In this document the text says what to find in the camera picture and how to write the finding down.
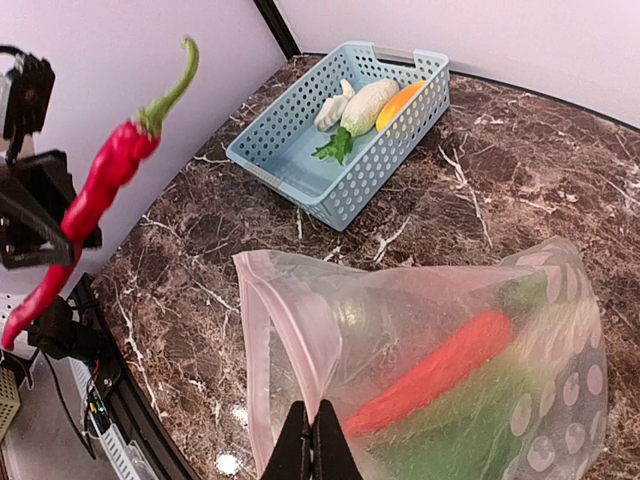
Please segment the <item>green bok choy toy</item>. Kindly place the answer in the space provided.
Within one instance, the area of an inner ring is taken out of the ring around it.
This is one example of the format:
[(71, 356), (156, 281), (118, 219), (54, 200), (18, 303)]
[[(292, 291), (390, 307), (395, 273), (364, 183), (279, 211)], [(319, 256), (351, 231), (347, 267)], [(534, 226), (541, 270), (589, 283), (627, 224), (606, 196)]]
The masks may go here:
[(395, 479), (503, 479), (547, 417), (572, 356), (573, 304), (550, 300), (529, 276), (500, 290), (513, 342), (426, 408), (395, 424), (378, 453)]

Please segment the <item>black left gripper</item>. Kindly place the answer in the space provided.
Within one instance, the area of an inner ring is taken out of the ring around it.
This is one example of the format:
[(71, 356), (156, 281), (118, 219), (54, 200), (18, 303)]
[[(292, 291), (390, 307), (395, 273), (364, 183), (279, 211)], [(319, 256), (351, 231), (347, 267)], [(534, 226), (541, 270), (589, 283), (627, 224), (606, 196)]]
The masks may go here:
[(76, 197), (63, 151), (36, 154), (11, 165), (2, 163), (2, 265), (72, 265), (75, 247), (60, 224)]

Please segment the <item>orange carrot toy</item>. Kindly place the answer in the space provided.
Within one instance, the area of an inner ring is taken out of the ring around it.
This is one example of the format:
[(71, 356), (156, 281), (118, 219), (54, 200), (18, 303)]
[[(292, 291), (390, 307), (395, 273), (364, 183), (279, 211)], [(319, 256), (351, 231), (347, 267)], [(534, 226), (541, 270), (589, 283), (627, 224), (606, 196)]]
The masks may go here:
[(346, 420), (343, 432), (349, 437), (377, 432), (429, 405), (501, 353), (512, 333), (503, 312), (475, 316)]

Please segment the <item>white garlic toy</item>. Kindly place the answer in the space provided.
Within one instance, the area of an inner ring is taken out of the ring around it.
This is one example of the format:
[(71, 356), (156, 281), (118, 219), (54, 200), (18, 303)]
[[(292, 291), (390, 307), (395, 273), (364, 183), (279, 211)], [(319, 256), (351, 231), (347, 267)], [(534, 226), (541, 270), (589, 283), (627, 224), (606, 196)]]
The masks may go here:
[(350, 100), (355, 96), (355, 90), (347, 79), (343, 78), (340, 86), (342, 93), (327, 98), (314, 119), (314, 125), (319, 132), (326, 132), (336, 124)]

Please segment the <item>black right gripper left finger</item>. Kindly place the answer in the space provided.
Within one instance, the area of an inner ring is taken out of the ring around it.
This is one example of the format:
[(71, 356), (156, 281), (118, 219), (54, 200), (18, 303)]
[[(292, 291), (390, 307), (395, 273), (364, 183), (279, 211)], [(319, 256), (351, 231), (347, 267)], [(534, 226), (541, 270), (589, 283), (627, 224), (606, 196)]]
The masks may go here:
[(293, 402), (261, 480), (309, 480), (312, 427), (302, 401)]

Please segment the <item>clear zip top bag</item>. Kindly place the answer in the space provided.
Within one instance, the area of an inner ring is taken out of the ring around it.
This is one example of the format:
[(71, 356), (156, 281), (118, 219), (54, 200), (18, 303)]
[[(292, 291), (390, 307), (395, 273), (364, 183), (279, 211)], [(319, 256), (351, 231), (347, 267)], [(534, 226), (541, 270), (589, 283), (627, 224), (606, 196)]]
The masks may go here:
[(581, 479), (602, 452), (602, 321), (569, 241), (492, 266), (234, 264), (262, 478)]

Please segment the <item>red chili pepper toy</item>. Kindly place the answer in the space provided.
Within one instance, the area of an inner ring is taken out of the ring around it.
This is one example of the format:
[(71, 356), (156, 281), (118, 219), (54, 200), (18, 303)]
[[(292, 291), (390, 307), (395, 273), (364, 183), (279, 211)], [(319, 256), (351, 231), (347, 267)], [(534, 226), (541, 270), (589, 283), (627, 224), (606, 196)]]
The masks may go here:
[(157, 149), (165, 118), (190, 86), (199, 66), (195, 40), (186, 36), (182, 46), (187, 63), (180, 80), (165, 95), (140, 109), (135, 120), (117, 127), (96, 155), (83, 188), (61, 221), (61, 231), (73, 246), (74, 261), (50, 266), (41, 283), (12, 311), (1, 339), (5, 350), (13, 350), (18, 335), (51, 306), (75, 270), (84, 241), (98, 226), (121, 187), (134, 177), (140, 163)]

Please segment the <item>white napa cabbage toy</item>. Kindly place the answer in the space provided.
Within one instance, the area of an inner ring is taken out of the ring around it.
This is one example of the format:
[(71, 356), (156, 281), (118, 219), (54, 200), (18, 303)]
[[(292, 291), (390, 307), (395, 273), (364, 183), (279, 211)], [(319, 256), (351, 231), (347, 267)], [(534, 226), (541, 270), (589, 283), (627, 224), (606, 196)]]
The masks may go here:
[(399, 92), (395, 80), (382, 79), (365, 85), (348, 102), (340, 120), (352, 137), (369, 132), (385, 105)]

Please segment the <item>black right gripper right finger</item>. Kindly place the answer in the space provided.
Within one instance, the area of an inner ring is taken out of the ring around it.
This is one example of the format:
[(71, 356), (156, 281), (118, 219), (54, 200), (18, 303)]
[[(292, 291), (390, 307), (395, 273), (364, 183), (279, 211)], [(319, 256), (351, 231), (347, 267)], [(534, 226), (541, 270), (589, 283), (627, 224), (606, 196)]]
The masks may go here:
[(329, 400), (320, 402), (312, 425), (312, 478), (362, 480), (341, 425)]

